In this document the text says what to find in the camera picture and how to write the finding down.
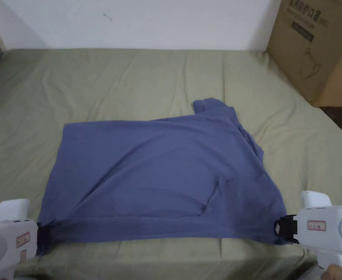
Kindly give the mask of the person's right hand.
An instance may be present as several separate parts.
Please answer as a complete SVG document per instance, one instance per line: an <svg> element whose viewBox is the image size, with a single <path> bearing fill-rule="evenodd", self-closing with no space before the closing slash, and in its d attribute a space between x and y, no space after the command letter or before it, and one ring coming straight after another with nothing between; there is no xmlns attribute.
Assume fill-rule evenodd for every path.
<svg viewBox="0 0 342 280"><path fill-rule="evenodd" d="M342 280L342 267L331 264L321 275L321 280Z"/></svg>

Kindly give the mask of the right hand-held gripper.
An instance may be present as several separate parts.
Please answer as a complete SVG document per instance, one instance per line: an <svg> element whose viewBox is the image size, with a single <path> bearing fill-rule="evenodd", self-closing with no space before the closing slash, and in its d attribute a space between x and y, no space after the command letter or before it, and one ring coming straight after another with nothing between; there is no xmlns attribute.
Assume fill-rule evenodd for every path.
<svg viewBox="0 0 342 280"><path fill-rule="evenodd" d="M303 207L296 215L274 222L276 237L299 244L316 254L317 265L308 276L321 275L330 265L342 267L342 206L332 205L328 195L302 191Z"/></svg>

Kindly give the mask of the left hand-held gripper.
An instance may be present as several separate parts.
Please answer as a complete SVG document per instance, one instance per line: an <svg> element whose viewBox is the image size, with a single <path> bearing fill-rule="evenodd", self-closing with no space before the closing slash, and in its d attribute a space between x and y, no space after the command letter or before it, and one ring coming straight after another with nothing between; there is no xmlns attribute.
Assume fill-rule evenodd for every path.
<svg viewBox="0 0 342 280"><path fill-rule="evenodd" d="M50 229L28 217L30 201L0 202L0 280L15 280L16 268L46 252Z"/></svg>

